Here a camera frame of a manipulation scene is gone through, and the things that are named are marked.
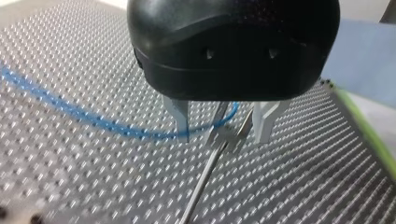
screw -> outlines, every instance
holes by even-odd
[[[30,218],[30,223],[31,224],[44,224],[43,217],[40,216],[39,214],[35,214]]]
[[[7,209],[0,206],[0,219],[5,219],[7,217]]]

white surface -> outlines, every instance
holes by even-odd
[[[396,110],[352,93],[349,97],[396,160]]]
[[[105,3],[111,5],[113,7],[118,7],[121,9],[126,9],[128,4],[128,0],[97,0],[98,2]]]
[[[341,17],[357,21],[379,22],[389,0],[339,0]]]
[[[6,5],[9,5],[11,3],[16,3],[19,1],[21,1],[21,0],[0,0],[0,7],[4,7]]]

blue tube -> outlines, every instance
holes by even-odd
[[[70,105],[65,100],[61,99],[60,97],[56,97],[50,94],[49,91],[41,89],[40,87],[33,84],[31,80],[18,76],[15,73],[12,73],[10,70],[5,68],[4,66],[1,67],[1,76],[9,81],[12,82],[18,87],[19,89],[29,91],[35,97],[40,98],[49,104],[52,104],[57,109],[64,111],[65,113],[75,117],[76,119],[84,120],[91,123],[95,127],[101,127],[103,129],[109,130],[114,133],[119,133],[125,136],[130,137],[137,137],[137,138],[154,138],[154,139],[166,139],[166,138],[177,138],[177,137],[185,137],[189,136],[194,133],[201,133],[203,131],[208,130],[210,127],[219,128],[223,126],[226,122],[231,120],[233,116],[236,114],[238,110],[239,104],[237,102],[233,103],[233,109],[230,114],[228,114],[224,119],[218,120],[214,123],[207,123],[195,128],[190,129],[189,131],[184,131],[180,133],[160,133],[160,132],[152,132],[146,129],[141,128],[129,128],[120,124],[113,122],[112,120],[101,119],[100,115],[96,115],[93,113],[89,113],[77,105]]]

perforated metal plate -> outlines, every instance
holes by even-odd
[[[161,96],[138,69],[124,12],[66,1],[3,29],[0,59],[41,87],[116,122],[170,132]],[[215,103],[192,103],[191,126]],[[243,121],[243,104],[231,125]],[[46,223],[175,223],[211,152],[101,130],[0,88],[0,201],[10,218]],[[276,121],[269,145],[252,133],[223,156],[192,223],[395,223],[396,189],[337,98],[317,85]]]

